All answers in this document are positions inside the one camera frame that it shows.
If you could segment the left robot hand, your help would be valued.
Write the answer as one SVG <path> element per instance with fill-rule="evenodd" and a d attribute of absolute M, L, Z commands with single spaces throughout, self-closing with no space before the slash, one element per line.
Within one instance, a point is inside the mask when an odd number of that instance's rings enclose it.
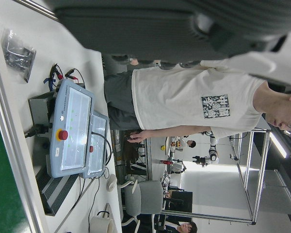
<path fill-rule="evenodd" d="M 228 67 L 291 85 L 291 0 L 50 0 L 88 49 L 120 60 Z"/>

